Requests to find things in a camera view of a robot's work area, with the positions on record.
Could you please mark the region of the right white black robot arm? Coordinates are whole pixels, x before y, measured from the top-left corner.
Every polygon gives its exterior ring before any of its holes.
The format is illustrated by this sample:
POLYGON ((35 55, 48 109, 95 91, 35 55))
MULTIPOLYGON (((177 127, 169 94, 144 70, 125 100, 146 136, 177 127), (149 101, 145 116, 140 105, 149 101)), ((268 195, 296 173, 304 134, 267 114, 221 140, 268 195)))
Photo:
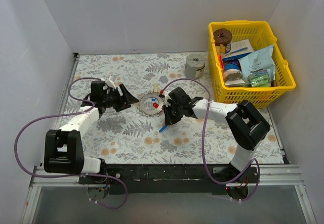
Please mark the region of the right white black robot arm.
POLYGON ((234 182, 243 181, 247 177, 246 166, 251 164, 259 143, 270 131, 268 121, 250 101, 243 100, 238 104, 211 102, 203 97, 191 98, 180 87, 162 93, 159 97, 164 102, 166 126, 178 123, 184 116, 207 118, 226 124, 237 142, 226 173, 234 182))

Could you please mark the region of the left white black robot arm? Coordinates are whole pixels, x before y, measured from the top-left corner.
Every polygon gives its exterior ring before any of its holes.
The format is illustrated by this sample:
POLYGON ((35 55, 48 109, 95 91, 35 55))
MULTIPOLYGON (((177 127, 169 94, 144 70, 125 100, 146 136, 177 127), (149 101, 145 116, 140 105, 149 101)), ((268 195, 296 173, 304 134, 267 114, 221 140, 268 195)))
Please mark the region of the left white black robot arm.
POLYGON ((108 172, 101 167, 101 159, 84 155, 82 137, 107 108, 120 112, 139 100, 123 84, 117 88, 112 81, 95 80, 82 102, 78 115, 46 133, 44 169, 49 173, 90 173, 91 179, 101 184, 107 180, 108 172))

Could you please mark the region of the large silver keyring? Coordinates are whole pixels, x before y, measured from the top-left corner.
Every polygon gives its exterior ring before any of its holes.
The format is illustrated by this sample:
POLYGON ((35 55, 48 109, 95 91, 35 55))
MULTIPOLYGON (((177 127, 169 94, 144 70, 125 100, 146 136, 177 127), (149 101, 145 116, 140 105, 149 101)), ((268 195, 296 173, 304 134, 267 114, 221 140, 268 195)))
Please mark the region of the large silver keyring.
POLYGON ((160 116, 163 110, 163 101, 158 96, 158 93, 145 92, 140 95, 138 109, 139 112, 148 117, 160 116), (159 104, 159 107, 155 109, 153 103, 159 104))

